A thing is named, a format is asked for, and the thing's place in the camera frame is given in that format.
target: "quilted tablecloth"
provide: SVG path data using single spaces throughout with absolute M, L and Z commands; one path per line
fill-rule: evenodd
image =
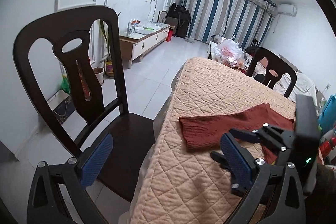
M 269 103 L 285 117 L 295 117 L 294 103 L 241 72 L 205 58 L 188 60 L 157 139 L 131 224 L 223 223 L 240 200 L 230 193 L 230 173 L 210 158 L 209 151 L 187 151 L 179 117 L 233 114 L 261 103 Z M 241 145 L 254 157 L 263 156 L 259 144 Z

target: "red cloth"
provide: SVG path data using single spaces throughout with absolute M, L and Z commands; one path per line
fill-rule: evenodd
M 252 131 L 269 123 L 286 130 L 294 129 L 294 119 L 285 118 L 272 110 L 269 104 L 231 115 L 179 117 L 179 121 L 187 147 L 192 150 L 219 147 L 221 136 L 231 128 Z M 262 148 L 266 161 L 275 161 L 276 156 L 266 147 Z

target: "green plastic bottle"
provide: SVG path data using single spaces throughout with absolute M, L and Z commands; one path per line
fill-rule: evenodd
M 62 75 L 63 80 L 61 83 L 61 89 L 70 95 L 70 86 L 69 86 L 69 81 L 66 75 Z

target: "dark wooden chair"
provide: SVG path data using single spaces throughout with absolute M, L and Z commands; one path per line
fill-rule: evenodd
M 117 98 L 106 107 L 100 83 L 88 59 L 90 28 L 95 20 L 102 19 L 108 25 L 110 52 Z M 71 98 L 77 112 L 85 119 L 87 126 L 73 141 L 58 122 L 48 106 L 28 59 L 28 52 L 34 41 L 47 39 L 56 57 L 67 72 Z M 75 38 L 82 43 L 68 51 L 62 48 Z M 58 141 L 76 158 L 88 159 L 95 147 L 107 134 L 113 137 L 113 149 L 108 156 L 98 179 L 127 201 L 131 201 L 138 180 L 139 170 L 148 150 L 155 143 L 153 120 L 129 113 L 124 72 L 119 45 L 118 17 L 114 10 L 105 6 L 83 7 L 47 15 L 31 22 L 16 37 L 13 49 L 16 69 L 26 92 L 37 112 L 43 117 Z M 84 96 L 79 70 L 87 83 L 90 98 Z M 120 115 L 107 126 L 90 148 L 80 150 L 92 130 L 115 108 Z
M 277 55 L 275 55 L 268 49 L 259 48 L 256 50 L 251 64 L 246 72 L 246 75 L 248 77 L 252 77 L 257 63 L 264 57 L 268 61 L 268 66 L 266 67 L 266 75 L 263 84 L 268 86 L 270 89 L 273 89 L 276 82 L 278 82 L 285 73 L 288 73 L 291 77 L 291 83 L 284 94 L 284 96 L 288 98 L 296 84 L 296 73 L 290 65 L 288 65 L 285 61 L 281 60 Z M 278 76 L 272 74 L 270 70 L 275 71 Z

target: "air conditioner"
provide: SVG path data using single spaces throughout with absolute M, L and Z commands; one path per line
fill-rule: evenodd
M 280 4 L 278 6 L 278 14 L 291 15 L 295 17 L 297 14 L 297 8 L 290 4 Z

